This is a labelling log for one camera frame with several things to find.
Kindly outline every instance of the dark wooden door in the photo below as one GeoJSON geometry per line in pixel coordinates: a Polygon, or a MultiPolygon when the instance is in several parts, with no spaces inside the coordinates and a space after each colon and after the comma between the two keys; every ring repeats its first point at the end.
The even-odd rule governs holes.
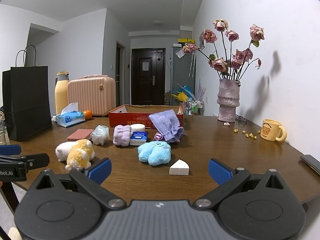
{"type": "Polygon", "coordinates": [[[132,50],[131,103],[164,105],[165,49],[132,50]]]}
{"type": "Polygon", "coordinates": [[[116,106],[120,106],[120,48],[116,48],[116,106]]]}

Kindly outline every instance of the pink suitcase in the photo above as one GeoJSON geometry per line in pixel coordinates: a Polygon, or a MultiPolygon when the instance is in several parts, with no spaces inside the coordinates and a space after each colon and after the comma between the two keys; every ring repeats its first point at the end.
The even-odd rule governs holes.
{"type": "Polygon", "coordinates": [[[68,103],[78,102],[78,110],[105,116],[116,108],[116,82],[107,75],[89,75],[68,84],[68,103]]]}

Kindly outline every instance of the refrigerator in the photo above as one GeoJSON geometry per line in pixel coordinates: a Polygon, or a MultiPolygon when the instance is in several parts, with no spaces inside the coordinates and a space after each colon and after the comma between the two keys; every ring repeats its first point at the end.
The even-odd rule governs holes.
{"type": "MultiPolygon", "coordinates": [[[[195,82],[196,71],[194,71],[194,76],[192,77],[193,67],[189,77],[192,53],[185,54],[182,58],[179,58],[176,53],[181,49],[182,49],[181,47],[171,47],[170,94],[172,94],[173,91],[179,89],[180,88],[179,85],[181,86],[188,85],[192,93],[194,94],[195,84],[196,84],[195,82]]],[[[170,96],[170,106],[178,106],[178,105],[179,105],[179,101],[174,97],[170,96]]]]}

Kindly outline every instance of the blue gripper pad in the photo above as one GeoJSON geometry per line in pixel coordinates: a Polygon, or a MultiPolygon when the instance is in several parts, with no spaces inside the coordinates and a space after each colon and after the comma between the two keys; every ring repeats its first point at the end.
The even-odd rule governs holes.
{"type": "Polygon", "coordinates": [[[211,159],[208,163],[208,173],[218,185],[221,185],[231,179],[235,171],[218,160],[211,159]]]}
{"type": "Polygon", "coordinates": [[[103,158],[98,163],[84,170],[84,175],[99,185],[111,174],[111,160],[103,158]]]}
{"type": "Polygon", "coordinates": [[[18,155],[21,153],[21,147],[19,144],[14,145],[1,145],[0,146],[0,155],[18,155]]]}

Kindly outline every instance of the orange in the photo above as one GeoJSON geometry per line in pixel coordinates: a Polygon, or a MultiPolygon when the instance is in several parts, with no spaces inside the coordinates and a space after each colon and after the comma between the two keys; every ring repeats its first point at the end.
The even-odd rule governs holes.
{"type": "Polygon", "coordinates": [[[83,114],[84,114],[84,118],[86,121],[90,120],[92,118],[92,113],[90,110],[85,110],[83,111],[83,114]]]}

